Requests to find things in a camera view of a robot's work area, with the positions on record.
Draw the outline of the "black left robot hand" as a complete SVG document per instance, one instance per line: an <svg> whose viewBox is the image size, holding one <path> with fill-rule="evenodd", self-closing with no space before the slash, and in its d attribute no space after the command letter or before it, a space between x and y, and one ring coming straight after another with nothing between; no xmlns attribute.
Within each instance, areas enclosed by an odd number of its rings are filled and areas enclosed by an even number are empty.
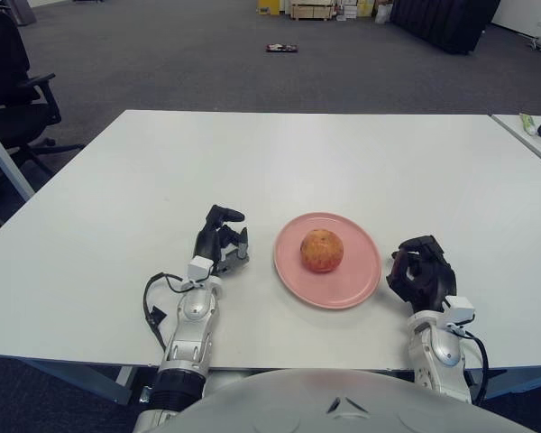
<svg viewBox="0 0 541 433"><path fill-rule="evenodd" d="M206 215L206 222L198 232L194 256L213 262L211 275L222 276L235 272L250 261L248 231L234 231L227 222L243 222L245 215L237 210L213 205Z"/></svg>

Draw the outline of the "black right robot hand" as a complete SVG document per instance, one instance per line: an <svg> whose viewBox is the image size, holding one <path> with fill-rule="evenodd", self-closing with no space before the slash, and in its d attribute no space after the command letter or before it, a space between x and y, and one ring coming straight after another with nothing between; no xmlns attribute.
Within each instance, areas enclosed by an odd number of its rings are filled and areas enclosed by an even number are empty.
<svg viewBox="0 0 541 433"><path fill-rule="evenodd" d="M457 294L454 270L432 235L404 241L391 258L393 264L386 281L414 313L443 312L446 297Z"/></svg>

